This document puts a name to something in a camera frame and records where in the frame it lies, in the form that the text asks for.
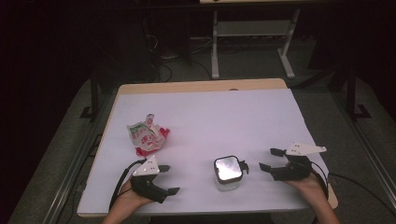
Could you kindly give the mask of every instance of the red and white wrapper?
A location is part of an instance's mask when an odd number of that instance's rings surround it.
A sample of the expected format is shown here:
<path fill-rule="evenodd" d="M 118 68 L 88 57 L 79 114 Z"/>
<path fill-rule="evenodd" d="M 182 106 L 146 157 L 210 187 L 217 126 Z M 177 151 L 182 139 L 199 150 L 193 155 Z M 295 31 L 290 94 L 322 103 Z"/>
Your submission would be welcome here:
<path fill-rule="evenodd" d="M 154 115 L 149 114 L 145 122 L 128 125 L 129 135 L 136 149 L 136 154 L 147 157 L 147 155 L 159 150 L 170 130 L 153 123 Z"/>

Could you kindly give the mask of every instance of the white table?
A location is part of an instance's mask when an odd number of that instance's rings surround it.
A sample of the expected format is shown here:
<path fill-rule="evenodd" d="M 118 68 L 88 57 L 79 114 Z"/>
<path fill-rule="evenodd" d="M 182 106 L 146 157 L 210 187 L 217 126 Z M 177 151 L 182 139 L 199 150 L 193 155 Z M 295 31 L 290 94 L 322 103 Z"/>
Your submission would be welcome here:
<path fill-rule="evenodd" d="M 108 212 L 123 170 L 142 159 L 135 154 L 127 125 L 143 121 L 149 113 L 155 115 L 154 123 L 171 130 L 155 154 L 159 164 L 171 169 L 154 183 L 180 191 L 162 204 L 140 208 L 138 215 L 274 212 L 308 206 L 295 189 L 261 171 L 259 162 L 284 166 L 287 159 L 271 155 L 271 147 L 315 142 L 283 80 L 251 79 L 120 87 L 78 206 L 80 216 Z M 238 189 L 221 192 L 214 182 L 213 162 L 229 155 L 246 161 L 250 172 Z M 328 173 L 319 154 L 309 158 Z"/>

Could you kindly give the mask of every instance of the gray carpet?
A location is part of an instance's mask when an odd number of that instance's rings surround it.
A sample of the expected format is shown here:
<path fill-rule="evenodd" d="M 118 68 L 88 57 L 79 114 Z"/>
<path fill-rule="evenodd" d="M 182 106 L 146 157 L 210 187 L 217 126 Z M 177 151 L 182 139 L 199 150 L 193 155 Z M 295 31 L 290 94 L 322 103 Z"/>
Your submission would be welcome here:
<path fill-rule="evenodd" d="M 315 46 L 314 40 L 292 42 L 288 55 L 297 76 L 294 80 L 285 77 L 281 62 L 277 58 L 279 40 L 276 42 L 264 39 L 263 43 L 260 46 L 240 45 L 234 52 L 228 49 L 221 51 L 220 79 L 281 77 L 291 86 L 318 72 L 306 69 Z M 207 70 L 210 71 L 210 53 L 206 51 L 193 54 L 192 59 L 191 64 L 180 59 L 166 62 L 165 65 L 172 70 L 170 81 L 209 80 Z M 162 67 L 160 74 L 162 80 L 165 80 L 170 76 L 170 70 Z M 306 125 L 317 145 L 328 149 L 322 157 L 331 173 L 359 181 L 387 206 L 392 207 L 368 159 L 356 127 L 365 134 L 390 176 L 395 177 L 396 124 L 376 100 L 371 88 L 359 79 L 357 104 L 365 105 L 372 118 L 359 119 L 357 123 L 353 123 L 344 109 L 345 90 L 339 93 L 326 90 L 325 86 L 330 78 L 323 78 L 304 90 L 293 91 Z M 80 119 L 79 115 L 85 106 L 90 105 L 91 100 L 89 83 L 81 87 L 9 223 L 43 223 L 45 220 L 46 223 L 51 223 L 57 217 L 58 223 L 101 222 L 101 218 L 83 218 L 76 214 L 79 198 L 94 160 L 95 147 L 92 148 L 92 156 L 83 162 L 81 171 L 78 167 L 71 167 L 71 164 L 78 151 L 90 148 L 96 136 L 103 132 L 114 97 L 115 94 L 100 94 L 101 114 L 95 122 Z M 78 173 L 78 177 L 69 183 L 69 186 L 73 186 L 72 190 L 59 191 L 64 177 L 73 170 L 75 174 Z M 385 206 L 357 185 L 335 176 L 330 176 L 329 181 L 339 201 L 335 212 L 343 223 L 395 223 L 395 217 Z M 50 208 L 54 207 L 54 198 L 59 194 L 65 196 L 67 201 L 57 201 L 58 213 L 49 213 Z M 311 223 L 313 217 L 310 209 L 272 214 L 276 224 Z M 132 217 L 127 223 L 147 222 L 147 217 Z"/>

